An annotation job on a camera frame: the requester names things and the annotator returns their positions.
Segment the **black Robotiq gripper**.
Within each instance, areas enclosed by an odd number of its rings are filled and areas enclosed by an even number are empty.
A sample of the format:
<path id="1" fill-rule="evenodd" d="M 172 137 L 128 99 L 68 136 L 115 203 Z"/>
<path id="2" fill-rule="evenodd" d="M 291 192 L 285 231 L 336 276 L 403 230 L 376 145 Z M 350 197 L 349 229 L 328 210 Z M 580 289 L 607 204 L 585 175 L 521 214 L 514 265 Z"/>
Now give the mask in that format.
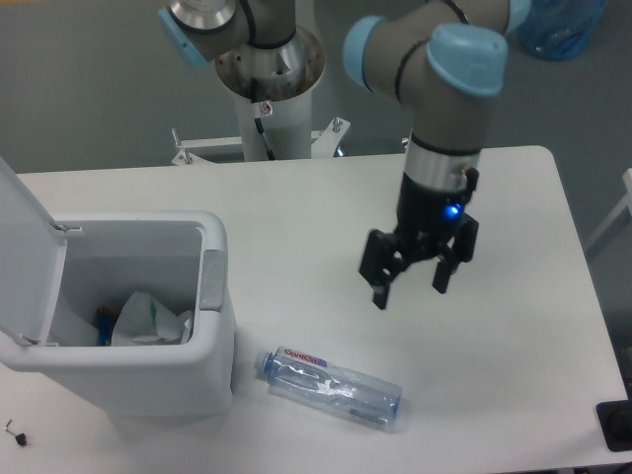
<path id="1" fill-rule="evenodd" d="M 438 256 L 433 288 L 445 294 L 459 265 L 473 259 L 479 222 L 465 207 L 476 190 L 479 172 L 469 170 L 463 177 L 464 189 L 438 191 L 403 176 L 394 234 L 370 230 L 358 269 L 372 288 L 372 302 L 378 309 L 386 309 L 392 281 L 407 268 L 405 260 L 420 262 Z"/>

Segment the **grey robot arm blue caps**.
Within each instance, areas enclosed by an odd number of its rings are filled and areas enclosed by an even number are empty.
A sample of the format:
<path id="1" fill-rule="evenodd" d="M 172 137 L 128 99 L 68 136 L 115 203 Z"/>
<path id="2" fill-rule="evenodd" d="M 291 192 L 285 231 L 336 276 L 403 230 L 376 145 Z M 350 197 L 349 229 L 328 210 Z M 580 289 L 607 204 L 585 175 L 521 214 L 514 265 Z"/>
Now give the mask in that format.
<path id="1" fill-rule="evenodd" d="M 414 115 L 396 227 L 370 231 L 359 265 L 377 307 L 414 263 L 436 260 L 433 285 L 445 292 L 471 261 L 478 223 L 466 206 L 504 86 L 506 36 L 529 10 L 527 1 L 431 1 L 396 20 L 364 17 L 347 33 L 350 78 Z M 293 2 L 171 1 L 158 19 L 189 65 L 214 64 L 235 98 L 246 160 L 313 156 L 311 92 L 324 51 L 297 24 Z"/>

